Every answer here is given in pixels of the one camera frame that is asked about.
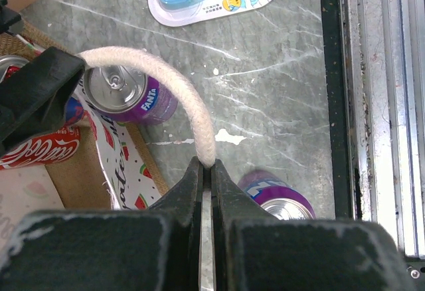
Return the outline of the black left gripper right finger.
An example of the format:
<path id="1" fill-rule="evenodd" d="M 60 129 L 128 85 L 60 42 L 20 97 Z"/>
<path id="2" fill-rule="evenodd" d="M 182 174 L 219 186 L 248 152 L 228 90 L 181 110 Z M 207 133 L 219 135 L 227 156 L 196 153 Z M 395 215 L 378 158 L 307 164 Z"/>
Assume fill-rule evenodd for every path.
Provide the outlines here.
<path id="1" fill-rule="evenodd" d="M 211 169 L 217 290 L 415 290 L 407 265 L 378 224 L 281 221 Z"/>

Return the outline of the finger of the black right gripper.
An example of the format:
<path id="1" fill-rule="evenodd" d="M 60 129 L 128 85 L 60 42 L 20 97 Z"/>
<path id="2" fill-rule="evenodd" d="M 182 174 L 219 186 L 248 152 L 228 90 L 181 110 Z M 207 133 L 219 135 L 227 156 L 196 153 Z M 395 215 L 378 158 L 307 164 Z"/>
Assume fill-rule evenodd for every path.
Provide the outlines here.
<path id="1" fill-rule="evenodd" d="M 49 47 L 1 83 L 1 154 L 64 126 L 86 62 Z"/>

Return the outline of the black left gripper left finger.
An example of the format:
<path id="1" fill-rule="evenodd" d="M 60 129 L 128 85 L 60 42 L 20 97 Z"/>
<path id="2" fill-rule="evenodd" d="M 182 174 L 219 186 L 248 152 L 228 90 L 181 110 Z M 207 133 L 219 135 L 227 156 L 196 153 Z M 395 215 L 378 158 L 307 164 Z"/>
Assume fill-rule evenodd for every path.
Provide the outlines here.
<path id="1" fill-rule="evenodd" d="M 145 210 L 37 211 L 1 253 L 2 290 L 198 290 L 203 167 Z"/>

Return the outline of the watermelon canvas bag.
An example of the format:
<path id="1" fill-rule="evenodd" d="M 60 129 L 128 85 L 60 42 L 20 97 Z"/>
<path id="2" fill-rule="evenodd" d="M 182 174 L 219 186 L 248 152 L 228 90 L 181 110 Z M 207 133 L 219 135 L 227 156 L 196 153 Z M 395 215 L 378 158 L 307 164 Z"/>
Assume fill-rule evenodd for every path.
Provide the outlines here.
<path id="1" fill-rule="evenodd" d="M 193 131 L 192 143 L 205 167 L 213 165 L 216 143 L 205 103 L 188 78 L 147 51 L 109 46 L 80 53 L 87 69 L 95 66 L 133 65 L 156 74 L 180 101 Z M 1 242 L 12 235 L 18 222 L 41 209 L 111 208 L 144 209 L 168 188 L 134 124 L 117 123 L 96 112 L 82 87 L 76 91 L 85 117 L 75 153 L 64 161 L 1 169 Z"/>

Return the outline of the blue Red Bull can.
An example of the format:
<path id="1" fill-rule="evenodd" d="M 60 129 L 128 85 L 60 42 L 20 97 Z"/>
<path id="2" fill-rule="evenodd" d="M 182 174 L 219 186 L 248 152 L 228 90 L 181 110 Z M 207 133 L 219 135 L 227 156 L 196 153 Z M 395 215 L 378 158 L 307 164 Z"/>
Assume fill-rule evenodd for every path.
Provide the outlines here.
<path id="1" fill-rule="evenodd" d="M 71 97 L 66 105 L 64 126 L 72 126 L 81 121 L 84 117 L 84 108 L 81 103 Z"/>

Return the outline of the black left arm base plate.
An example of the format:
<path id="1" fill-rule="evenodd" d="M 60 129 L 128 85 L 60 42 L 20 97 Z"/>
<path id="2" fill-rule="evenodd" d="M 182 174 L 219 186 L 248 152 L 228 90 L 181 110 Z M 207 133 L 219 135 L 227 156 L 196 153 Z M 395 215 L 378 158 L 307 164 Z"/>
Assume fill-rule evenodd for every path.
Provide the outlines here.
<path id="1" fill-rule="evenodd" d="M 406 271 L 409 277 L 411 277 L 416 289 L 419 291 L 425 291 L 425 262 L 424 255 L 419 257 L 405 256 Z"/>

